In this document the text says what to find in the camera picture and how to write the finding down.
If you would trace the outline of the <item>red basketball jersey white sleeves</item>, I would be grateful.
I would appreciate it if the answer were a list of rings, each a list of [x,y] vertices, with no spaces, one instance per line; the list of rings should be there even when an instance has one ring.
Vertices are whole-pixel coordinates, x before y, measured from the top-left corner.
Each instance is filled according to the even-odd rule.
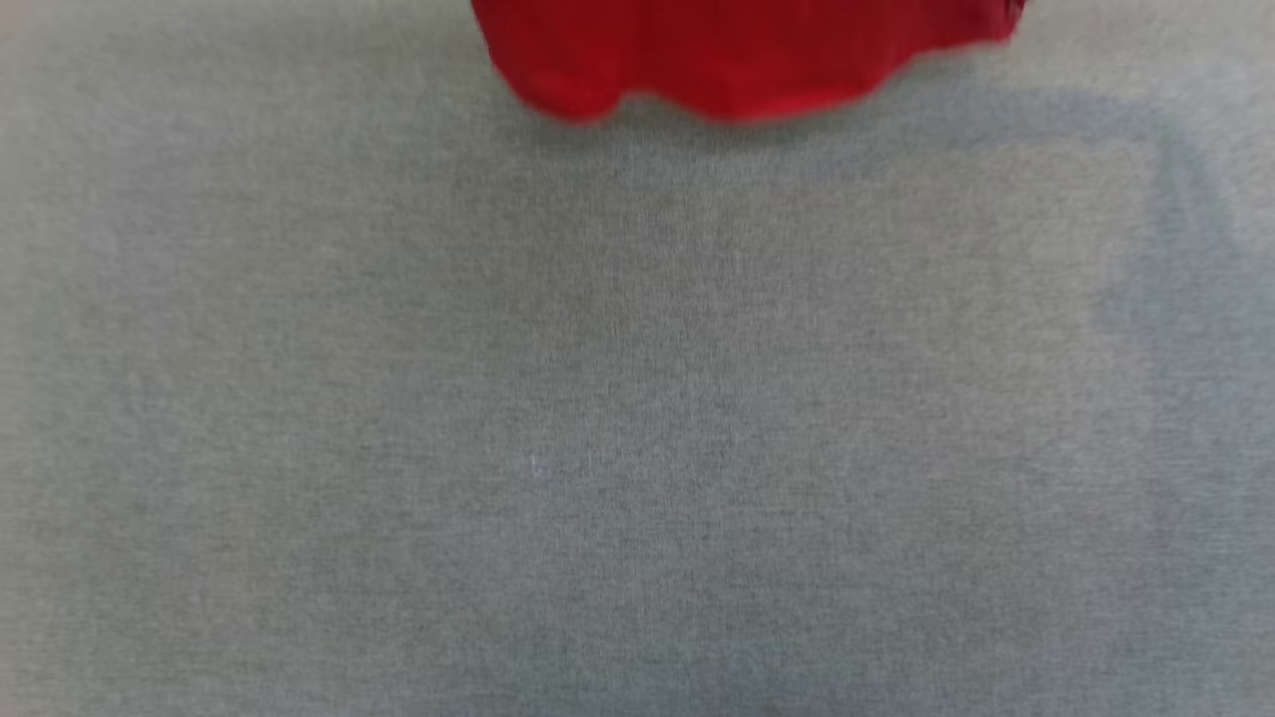
[[[570,122],[653,96],[731,122],[873,94],[915,59],[1002,43],[1029,0],[470,0],[513,94]]]

